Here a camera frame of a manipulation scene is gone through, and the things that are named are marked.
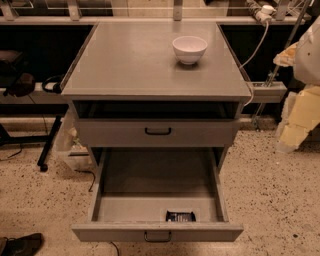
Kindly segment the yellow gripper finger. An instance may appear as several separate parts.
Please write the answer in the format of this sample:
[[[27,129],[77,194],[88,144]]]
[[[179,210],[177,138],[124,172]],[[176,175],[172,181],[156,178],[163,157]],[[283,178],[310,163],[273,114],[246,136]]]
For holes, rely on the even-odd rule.
[[[290,45],[274,57],[273,63],[281,67],[292,66],[295,60],[296,48],[297,43]]]
[[[307,85],[299,93],[290,92],[281,117],[276,131],[276,150],[291,153],[320,124],[320,86]]]

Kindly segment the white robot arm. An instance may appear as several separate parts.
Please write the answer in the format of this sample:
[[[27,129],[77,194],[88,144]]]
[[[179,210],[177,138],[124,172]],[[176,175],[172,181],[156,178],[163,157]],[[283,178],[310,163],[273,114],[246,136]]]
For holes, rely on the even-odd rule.
[[[277,54],[273,62],[282,67],[292,66],[294,78],[305,84],[299,93],[288,95],[277,128],[276,150],[291,153],[320,124],[320,17],[298,42]]]

